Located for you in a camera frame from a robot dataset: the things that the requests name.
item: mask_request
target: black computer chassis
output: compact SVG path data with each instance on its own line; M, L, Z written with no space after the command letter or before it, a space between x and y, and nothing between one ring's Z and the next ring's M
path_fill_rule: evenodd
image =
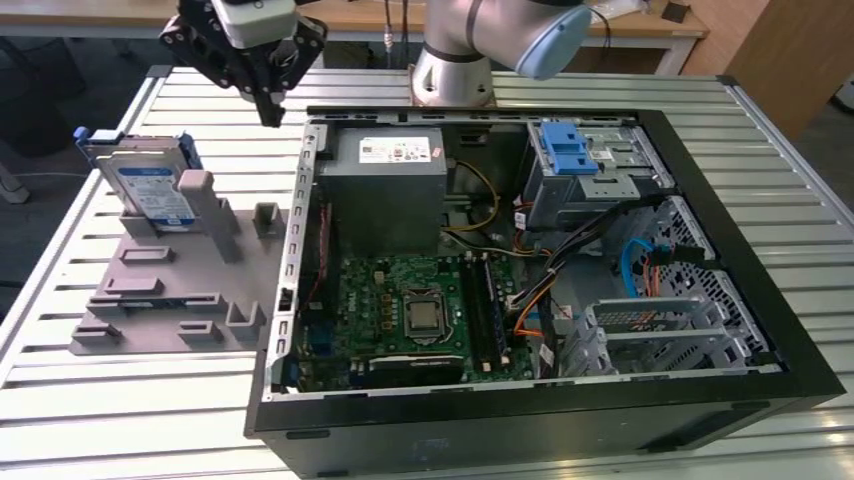
M412 107L323 107L308 113L328 118L362 114L364 119L347 120L348 125L379 126L379 113L396 114L395 125L406 125L407 114L414 111ZM807 409L845 393L662 112L543 108L418 112L466 113L472 118L495 113L503 118L637 118L785 370L741 376L550 384L519 390L446 390L406 396L262 402L262 340L246 435L262 439L302 477L690 450L773 414Z

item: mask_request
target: open computer tower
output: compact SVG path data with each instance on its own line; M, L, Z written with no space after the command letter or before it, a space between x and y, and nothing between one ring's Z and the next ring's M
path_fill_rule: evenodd
M661 112L308 114L247 415L300 476L694 449L843 393Z

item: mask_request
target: white slatted table surface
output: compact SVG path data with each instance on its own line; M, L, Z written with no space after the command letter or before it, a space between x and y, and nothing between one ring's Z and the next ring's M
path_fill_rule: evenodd
M192 134L206 168L218 175L215 189L235 209L259 201L288 208L306 106L406 105L406 82L396 72L314 71L286 101L286 125L272 130L258 126L255 108L234 90L178 68L147 83L151 95L140 98L132 131ZM566 75L538 83L496 74L495 86L502 106L667 113L827 361L854 390L851 217L834 208L838 199L761 114L743 99L739 106L738 92L711 78L617 75ZM20 326L8 335L13 341L0 363L0 378L7 376L0 469L9 469L0 476L295 478L263 444L242 435L252 353L75 357L67 351L123 232L119 212L119 201L93 174L13 308L21 322L11 317L0 330L3 339ZM434 475L599 478L619 470L629 472L619 478L850 477L853 429L849 394L810 412L761 422L695 452Z

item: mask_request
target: blue drive bay latch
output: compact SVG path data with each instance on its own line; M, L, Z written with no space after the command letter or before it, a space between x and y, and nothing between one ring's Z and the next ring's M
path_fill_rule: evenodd
M587 156L587 140L574 123L546 122L541 126L543 144L558 175L595 175L599 165Z

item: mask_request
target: gray plastic stand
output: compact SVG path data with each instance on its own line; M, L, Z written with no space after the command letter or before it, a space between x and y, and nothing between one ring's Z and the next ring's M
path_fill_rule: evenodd
M287 222L275 204L232 212L212 185L203 170L178 183L200 232L158 232L144 217L122 217L128 233L72 335L75 355L255 349Z

